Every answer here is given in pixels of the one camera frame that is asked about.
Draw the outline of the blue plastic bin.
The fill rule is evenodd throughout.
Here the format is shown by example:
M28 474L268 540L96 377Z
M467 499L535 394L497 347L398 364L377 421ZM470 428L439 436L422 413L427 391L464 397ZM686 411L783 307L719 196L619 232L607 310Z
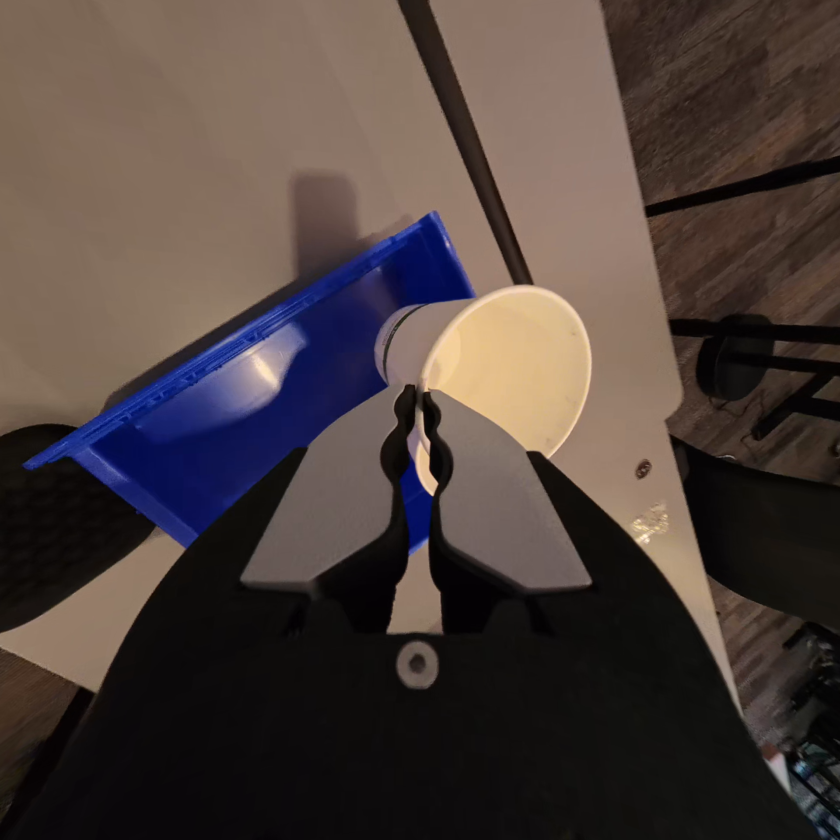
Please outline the blue plastic bin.
M437 212L292 292L31 456L68 458L183 547L386 387L375 347L405 308L473 298Z

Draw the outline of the black office chair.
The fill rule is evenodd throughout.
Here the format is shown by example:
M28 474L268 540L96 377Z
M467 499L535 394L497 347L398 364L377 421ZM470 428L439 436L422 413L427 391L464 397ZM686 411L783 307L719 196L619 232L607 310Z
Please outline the black office chair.
M839 628L839 489L670 439L711 579L776 612Z

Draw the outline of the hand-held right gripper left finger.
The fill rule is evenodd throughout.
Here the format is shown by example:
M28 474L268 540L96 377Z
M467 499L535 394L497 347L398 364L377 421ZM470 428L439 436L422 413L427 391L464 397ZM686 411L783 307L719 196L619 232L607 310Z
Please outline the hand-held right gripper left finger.
M252 590L331 600L355 631L383 634L406 572L402 477L410 466L414 385L391 385L308 446L252 553Z

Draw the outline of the black textured pad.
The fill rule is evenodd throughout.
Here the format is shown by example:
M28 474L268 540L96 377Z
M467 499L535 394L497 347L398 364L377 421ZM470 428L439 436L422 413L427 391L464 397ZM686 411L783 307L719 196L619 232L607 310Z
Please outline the black textured pad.
M135 551L155 525L71 458L25 462L75 428L1 436L1 632L47 613Z

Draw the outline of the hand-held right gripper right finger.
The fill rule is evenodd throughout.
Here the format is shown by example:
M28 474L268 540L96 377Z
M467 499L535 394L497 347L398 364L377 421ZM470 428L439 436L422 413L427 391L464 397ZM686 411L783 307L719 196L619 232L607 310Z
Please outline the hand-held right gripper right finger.
M446 635L481 632L497 605L582 592L593 580L529 453L439 390L423 394L437 488L428 558Z

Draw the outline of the white paper cup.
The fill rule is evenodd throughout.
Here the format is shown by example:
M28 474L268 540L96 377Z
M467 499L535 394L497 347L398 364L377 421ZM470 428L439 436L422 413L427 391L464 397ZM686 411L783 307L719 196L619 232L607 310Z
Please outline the white paper cup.
M581 317L535 286L401 308L381 326L374 362L386 384L414 385L418 400L445 392L545 457L571 435L592 379Z

